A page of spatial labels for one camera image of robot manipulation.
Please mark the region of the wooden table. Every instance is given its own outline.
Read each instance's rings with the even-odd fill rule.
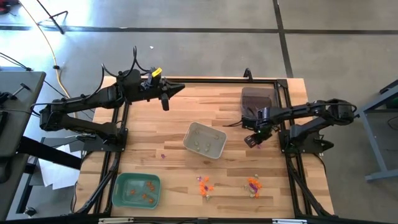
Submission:
[[[287,81],[292,105],[306,103],[304,80],[291,78]],[[106,77],[103,86],[113,83],[114,78]],[[294,217],[285,158],[280,153],[277,135],[263,142],[261,149],[250,149],[243,139],[252,132],[241,127],[222,127],[240,120],[240,97],[244,86],[273,88],[266,84],[187,83],[186,88],[169,101],[170,111],[163,111],[159,100],[133,103],[127,122],[129,136],[119,173],[158,175],[162,183],[160,201],[154,210],[114,206],[112,216]],[[94,122],[111,121],[112,113],[113,110],[98,108]],[[298,119],[296,123],[305,123],[310,119]],[[184,148],[182,140],[194,121],[227,134],[227,143],[218,160],[207,159]],[[76,188],[76,210],[97,187],[103,157],[103,152],[94,152],[83,163]],[[325,210],[333,213],[321,162],[314,155],[304,154],[303,164],[309,189]],[[248,192],[243,189],[248,177],[254,174],[260,176],[259,181],[263,185],[259,198],[249,198]],[[209,184],[215,186],[209,201],[200,195],[199,176],[208,176]],[[104,208],[107,194],[108,187],[104,191],[101,208]],[[298,191],[298,197],[304,211],[301,191]]]

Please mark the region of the gray desk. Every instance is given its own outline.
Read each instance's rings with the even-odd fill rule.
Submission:
[[[0,72],[0,91],[15,92],[20,83],[27,85],[31,91],[22,90],[15,101],[7,101],[5,108],[29,111],[31,104],[35,103],[43,86],[44,72]],[[30,115],[22,112],[9,112],[6,127],[0,136],[0,157],[13,156],[20,138],[22,137]],[[18,154],[11,161],[11,176],[7,182],[0,184],[0,221],[5,220],[9,207],[14,199],[17,186],[24,172],[29,155]]]

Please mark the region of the green tray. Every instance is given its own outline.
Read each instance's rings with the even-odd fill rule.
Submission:
[[[155,187],[153,192],[147,186],[148,181]],[[160,188],[160,179],[156,175],[122,173],[116,179],[112,203],[117,207],[154,209],[159,202]]]

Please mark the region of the concrete floor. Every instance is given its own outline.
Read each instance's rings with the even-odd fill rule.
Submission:
[[[45,18],[35,1],[23,2],[37,20]],[[69,26],[277,28],[272,0],[42,2],[53,13],[69,10],[64,21]],[[393,0],[279,0],[279,6],[285,29],[398,29],[398,2]],[[12,11],[17,16],[0,16],[0,24],[32,24],[22,9],[16,7]],[[96,88],[101,63],[112,71],[127,69],[134,45],[143,66],[162,67],[165,75],[240,77],[250,67],[255,77],[286,77],[278,34],[46,35],[63,68],[62,80],[73,96]],[[342,98],[362,106],[398,77],[398,35],[289,34],[286,40],[294,77],[305,79],[310,100]],[[1,52],[45,71],[46,80],[57,85],[50,52],[37,30],[0,31],[0,43]],[[44,86],[38,102],[58,97]],[[68,134],[45,133],[37,125],[38,121],[32,118],[25,135],[40,139]],[[398,179],[365,181],[364,176],[378,171],[378,167],[361,121],[331,127],[324,133],[325,139],[335,143],[324,157],[335,213],[345,218],[396,223]],[[394,152],[391,156],[398,158]],[[38,210],[37,217],[61,215],[69,212],[72,195],[71,189],[52,191],[50,187],[37,187],[28,206]],[[15,215],[13,209],[15,204],[8,219],[24,217]]]

